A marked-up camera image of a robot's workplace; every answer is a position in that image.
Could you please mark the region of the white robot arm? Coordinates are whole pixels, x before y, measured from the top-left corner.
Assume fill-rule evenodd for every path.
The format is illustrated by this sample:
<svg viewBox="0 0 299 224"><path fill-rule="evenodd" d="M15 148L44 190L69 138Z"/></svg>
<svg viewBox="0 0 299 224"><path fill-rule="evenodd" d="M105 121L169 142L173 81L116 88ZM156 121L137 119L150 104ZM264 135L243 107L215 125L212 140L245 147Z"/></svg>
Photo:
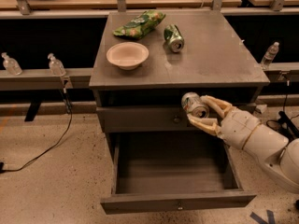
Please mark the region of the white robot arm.
<svg viewBox="0 0 299 224"><path fill-rule="evenodd" d="M191 125L247 152L278 185L299 192L299 143L271 130L250 112L212 96L189 92L181 98Z"/></svg>

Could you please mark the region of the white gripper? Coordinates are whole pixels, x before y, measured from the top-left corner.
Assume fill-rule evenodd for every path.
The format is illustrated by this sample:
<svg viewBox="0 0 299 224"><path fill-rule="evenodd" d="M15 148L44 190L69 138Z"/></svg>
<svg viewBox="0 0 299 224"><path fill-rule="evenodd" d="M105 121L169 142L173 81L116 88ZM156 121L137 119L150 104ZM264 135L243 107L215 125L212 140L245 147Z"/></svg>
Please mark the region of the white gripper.
<svg viewBox="0 0 299 224"><path fill-rule="evenodd" d="M201 100L223 119L221 127L214 118L198 118L188 114L190 124L205 133L218 136L228 146L242 149L253 131L261 124L250 112L235 108L229 102L209 95L202 96Z"/></svg>

